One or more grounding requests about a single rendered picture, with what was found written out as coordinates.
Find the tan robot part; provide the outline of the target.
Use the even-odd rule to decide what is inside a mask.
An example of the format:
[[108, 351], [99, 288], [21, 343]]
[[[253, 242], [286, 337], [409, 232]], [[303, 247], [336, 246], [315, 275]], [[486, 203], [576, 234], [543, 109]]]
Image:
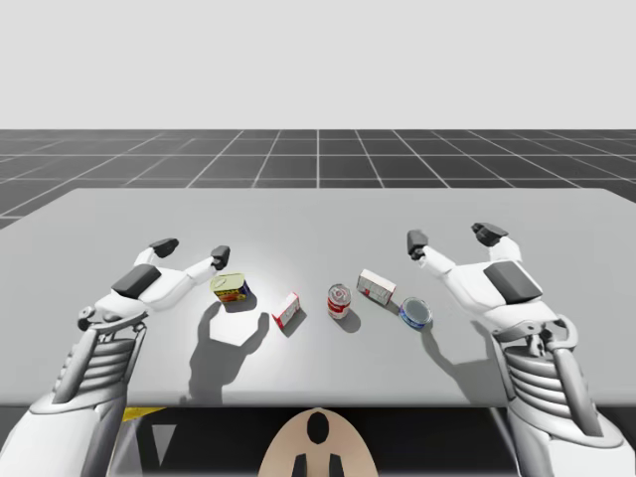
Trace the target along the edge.
[[379, 477], [356, 427], [326, 408], [290, 418], [276, 433], [257, 477]]

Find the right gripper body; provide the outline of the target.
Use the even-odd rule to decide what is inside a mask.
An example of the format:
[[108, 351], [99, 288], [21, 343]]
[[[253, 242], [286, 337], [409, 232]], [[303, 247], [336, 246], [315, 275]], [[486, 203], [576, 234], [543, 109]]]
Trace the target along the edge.
[[513, 260], [456, 266], [446, 274], [446, 286], [465, 310], [501, 331], [557, 320], [541, 287]]

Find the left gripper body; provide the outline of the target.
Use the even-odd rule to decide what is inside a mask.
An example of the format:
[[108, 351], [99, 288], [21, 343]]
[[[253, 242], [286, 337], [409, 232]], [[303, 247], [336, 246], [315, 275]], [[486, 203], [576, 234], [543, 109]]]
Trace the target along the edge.
[[164, 311], [174, 307], [191, 289], [192, 278], [184, 271], [140, 264], [95, 302], [95, 310], [107, 322]]

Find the blue flat can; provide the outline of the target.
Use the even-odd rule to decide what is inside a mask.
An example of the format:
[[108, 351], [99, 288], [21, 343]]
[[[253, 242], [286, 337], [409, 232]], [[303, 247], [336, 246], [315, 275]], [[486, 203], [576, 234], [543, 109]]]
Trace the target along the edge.
[[427, 303], [415, 297], [403, 301], [398, 310], [398, 316], [409, 327], [421, 330], [432, 322], [432, 313]]

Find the green and blue rectangular can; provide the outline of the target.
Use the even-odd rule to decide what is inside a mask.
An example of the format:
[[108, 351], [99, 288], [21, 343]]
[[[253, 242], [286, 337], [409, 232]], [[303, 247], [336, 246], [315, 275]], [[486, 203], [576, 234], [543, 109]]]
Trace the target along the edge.
[[215, 276], [210, 289], [222, 303], [245, 301], [250, 295], [244, 274], [240, 272]]

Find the red and white can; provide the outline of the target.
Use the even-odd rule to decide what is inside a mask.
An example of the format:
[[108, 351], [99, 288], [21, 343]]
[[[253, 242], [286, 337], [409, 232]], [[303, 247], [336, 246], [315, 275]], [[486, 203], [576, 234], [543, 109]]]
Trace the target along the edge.
[[351, 306], [351, 291], [342, 284], [332, 285], [327, 293], [327, 311], [334, 320], [343, 319], [349, 312]]

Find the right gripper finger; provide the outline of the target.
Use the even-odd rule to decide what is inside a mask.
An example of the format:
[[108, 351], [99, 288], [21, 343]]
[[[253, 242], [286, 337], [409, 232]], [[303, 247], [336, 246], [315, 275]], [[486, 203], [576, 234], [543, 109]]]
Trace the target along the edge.
[[447, 288], [459, 288], [457, 264], [428, 244], [428, 236], [421, 230], [411, 230], [406, 235], [408, 256], [422, 269], [442, 282]]
[[491, 261], [522, 261], [521, 249], [507, 231], [489, 223], [475, 223], [471, 230], [476, 239], [488, 249]]

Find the red and white carton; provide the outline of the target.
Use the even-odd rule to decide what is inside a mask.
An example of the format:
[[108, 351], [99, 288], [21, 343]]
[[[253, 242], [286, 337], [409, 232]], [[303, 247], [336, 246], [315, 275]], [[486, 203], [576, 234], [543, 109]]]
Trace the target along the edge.
[[357, 281], [357, 290], [375, 302], [386, 306], [392, 300], [397, 286], [376, 273], [363, 269]]
[[271, 317], [278, 328], [283, 330], [299, 309], [299, 297], [295, 292], [291, 292], [279, 306], [271, 312]]

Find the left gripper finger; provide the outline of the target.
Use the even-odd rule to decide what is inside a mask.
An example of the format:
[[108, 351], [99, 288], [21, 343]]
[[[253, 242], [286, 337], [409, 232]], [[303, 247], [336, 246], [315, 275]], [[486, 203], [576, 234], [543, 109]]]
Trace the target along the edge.
[[176, 238], [163, 238], [154, 241], [137, 255], [133, 267], [148, 264], [164, 268], [164, 259], [172, 254], [178, 245], [179, 241]]
[[197, 285], [201, 285], [227, 267], [230, 254], [231, 249], [228, 245], [219, 245], [211, 251], [208, 258], [191, 265], [184, 272]]

